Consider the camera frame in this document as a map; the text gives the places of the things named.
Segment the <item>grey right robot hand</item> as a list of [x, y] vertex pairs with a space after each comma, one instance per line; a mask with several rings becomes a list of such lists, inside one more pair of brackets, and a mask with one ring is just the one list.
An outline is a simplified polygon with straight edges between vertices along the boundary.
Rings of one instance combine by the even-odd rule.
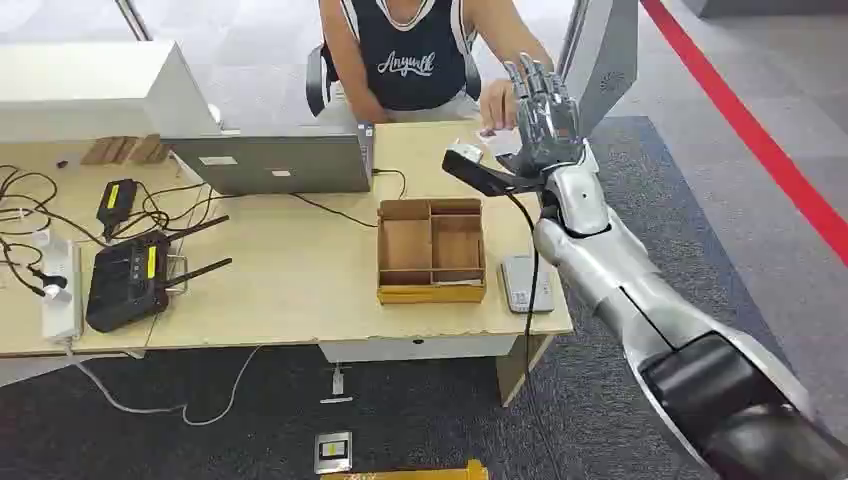
[[579, 133], [577, 103], [561, 77], [528, 53], [518, 62], [506, 61], [516, 97], [516, 120], [521, 148], [496, 159], [511, 173], [534, 178], [561, 165], [582, 160], [584, 137]]

